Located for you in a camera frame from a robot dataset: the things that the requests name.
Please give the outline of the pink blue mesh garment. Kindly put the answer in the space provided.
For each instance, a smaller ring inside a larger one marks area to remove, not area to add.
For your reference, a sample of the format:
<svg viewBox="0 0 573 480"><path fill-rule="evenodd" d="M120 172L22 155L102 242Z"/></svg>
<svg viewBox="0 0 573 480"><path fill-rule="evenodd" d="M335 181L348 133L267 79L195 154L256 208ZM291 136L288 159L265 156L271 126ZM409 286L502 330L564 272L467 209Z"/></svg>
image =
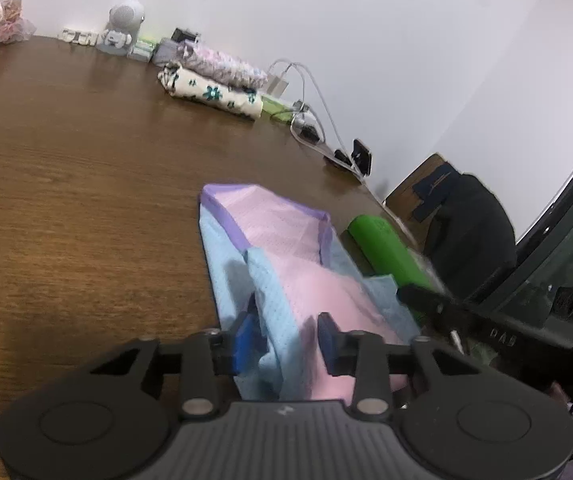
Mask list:
<svg viewBox="0 0 573 480"><path fill-rule="evenodd" d="M250 304L267 348L236 377L245 400L349 401L355 381L324 366L317 318L389 344L420 334L388 275L366 278L331 218L254 184L207 184L198 219L219 322L228 330Z"/></svg>

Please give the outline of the green plastic roll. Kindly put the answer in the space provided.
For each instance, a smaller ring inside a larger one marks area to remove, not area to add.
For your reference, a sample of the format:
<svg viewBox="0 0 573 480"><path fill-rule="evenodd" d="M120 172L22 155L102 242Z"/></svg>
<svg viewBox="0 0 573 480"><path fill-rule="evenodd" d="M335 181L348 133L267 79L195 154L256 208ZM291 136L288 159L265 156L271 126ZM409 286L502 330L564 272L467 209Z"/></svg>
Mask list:
<svg viewBox="0 0 573 480"><path fill-rule="evenodd" d="M412 284L448 292L428 258L410 247L388 220L359 214L347 232L376 275L390 275L398 287Z"/></svg>

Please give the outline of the dark jacket on chair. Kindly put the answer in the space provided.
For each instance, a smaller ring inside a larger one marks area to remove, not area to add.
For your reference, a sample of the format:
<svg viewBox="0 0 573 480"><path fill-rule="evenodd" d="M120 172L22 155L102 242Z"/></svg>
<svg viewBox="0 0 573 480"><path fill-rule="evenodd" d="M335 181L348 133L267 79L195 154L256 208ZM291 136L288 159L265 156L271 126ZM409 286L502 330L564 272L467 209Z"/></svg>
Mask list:
<svg viewBox="0 0 573 480"><path fill-rule="evenodd" d="M467 299L517 261L515 232L503 206L472 174L443 162L412 185L429 222L423 254L454 297Z"/></svg>

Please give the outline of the black phone stand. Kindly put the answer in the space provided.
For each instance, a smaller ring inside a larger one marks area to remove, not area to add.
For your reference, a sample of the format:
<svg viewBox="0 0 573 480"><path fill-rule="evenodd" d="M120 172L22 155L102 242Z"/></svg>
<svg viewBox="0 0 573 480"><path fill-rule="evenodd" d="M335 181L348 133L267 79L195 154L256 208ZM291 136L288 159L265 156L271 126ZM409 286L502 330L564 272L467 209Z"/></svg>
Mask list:
<svg viewBox="0 0 573 480"><path fill-rule="evenodd" d="M336 150L331 162L341 169L356 174L359 178L365 178L371 174L373 156L367 145L360 139L355 139L352 141L352 151L349 155L342 150Z"/></svg>

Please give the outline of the green transparent box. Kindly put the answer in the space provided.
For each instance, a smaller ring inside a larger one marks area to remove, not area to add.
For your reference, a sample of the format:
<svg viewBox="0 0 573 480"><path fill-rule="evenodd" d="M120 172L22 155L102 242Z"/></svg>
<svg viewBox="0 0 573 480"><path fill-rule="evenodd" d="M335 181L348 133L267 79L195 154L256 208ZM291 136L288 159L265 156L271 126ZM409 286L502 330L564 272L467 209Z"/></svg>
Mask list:
<svg viewBox="0 0 573 480"><path fill-rule="evenodd" d="M267 116L271 120L280 120L288 122L293 116L293 107L282 103L279 99L269 96L269 94L262 94L262 115Z"/></svg>

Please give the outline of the cream floral folded cloth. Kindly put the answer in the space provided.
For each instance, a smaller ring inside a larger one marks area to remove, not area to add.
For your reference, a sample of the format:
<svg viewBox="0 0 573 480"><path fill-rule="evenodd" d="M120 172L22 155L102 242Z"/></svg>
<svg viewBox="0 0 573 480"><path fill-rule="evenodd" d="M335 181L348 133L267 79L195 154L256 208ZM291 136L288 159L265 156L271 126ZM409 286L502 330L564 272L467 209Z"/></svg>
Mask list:
<svg viewBox="0 0 573 480"><path fill-rule="evenodd" d="M179 63L168 63L157 74L164 90L176 99L201 103L224 112L257 120L264 102L255 90L242 90L187 70Z"/></svg>

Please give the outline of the pink floral folded cloth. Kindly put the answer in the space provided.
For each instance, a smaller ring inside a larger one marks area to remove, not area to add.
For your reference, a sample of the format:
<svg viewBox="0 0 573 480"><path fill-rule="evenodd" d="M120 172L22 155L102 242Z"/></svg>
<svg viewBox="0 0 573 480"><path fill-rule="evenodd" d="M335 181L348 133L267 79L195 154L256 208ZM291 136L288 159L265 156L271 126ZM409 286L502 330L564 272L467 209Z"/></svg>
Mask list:
<svg viewBox="0 0 573 480"><path fill-rule="evenodd" d="M200 42L181 41L177 56L183 67L227 86L258 90L268 81L267 73L261 68Z"/></svg>

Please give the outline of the small black box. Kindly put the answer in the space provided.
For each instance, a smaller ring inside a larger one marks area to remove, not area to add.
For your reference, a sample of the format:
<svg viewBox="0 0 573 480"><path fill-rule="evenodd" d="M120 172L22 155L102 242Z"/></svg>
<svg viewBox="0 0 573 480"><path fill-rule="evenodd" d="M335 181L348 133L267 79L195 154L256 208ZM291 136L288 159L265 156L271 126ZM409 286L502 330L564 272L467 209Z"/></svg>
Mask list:
<svg viewBox="0 0 573 480"><path fill-rule="evenodd" d="M176 27L172 33L172 41L181 44L184 41L198 42L200 41L200 34L198 32L191 32L190 30Z"/></svg>

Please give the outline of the white robot figurine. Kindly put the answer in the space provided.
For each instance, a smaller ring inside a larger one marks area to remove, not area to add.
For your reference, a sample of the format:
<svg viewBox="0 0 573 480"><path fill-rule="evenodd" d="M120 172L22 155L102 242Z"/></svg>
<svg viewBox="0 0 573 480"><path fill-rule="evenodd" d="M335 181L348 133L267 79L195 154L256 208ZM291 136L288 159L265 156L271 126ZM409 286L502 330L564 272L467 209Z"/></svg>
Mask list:
<svg viewBox="0 0 573 480"><path fill-rule="evenodd" d="M96 49L111 55L126 56L134 47L144 20L144 6L140 1L123 0L115 4L96 40Z"/></svg>

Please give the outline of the white dominoes row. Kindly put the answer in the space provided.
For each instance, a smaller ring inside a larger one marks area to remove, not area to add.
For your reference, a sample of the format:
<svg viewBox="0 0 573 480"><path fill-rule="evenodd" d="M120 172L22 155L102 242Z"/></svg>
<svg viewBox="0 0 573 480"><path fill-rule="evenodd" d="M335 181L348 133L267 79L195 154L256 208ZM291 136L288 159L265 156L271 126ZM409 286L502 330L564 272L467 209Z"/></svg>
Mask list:
<svg viewBox="0 0 573 480"><path fill-rule="evenodd" d="M78 46L82 47L94 47L96 45L96 40L98 40L98 34L96 32L81 32L80 30L64 28L60 31L58 39L66 42L66 44L78 44Z"/></svg>

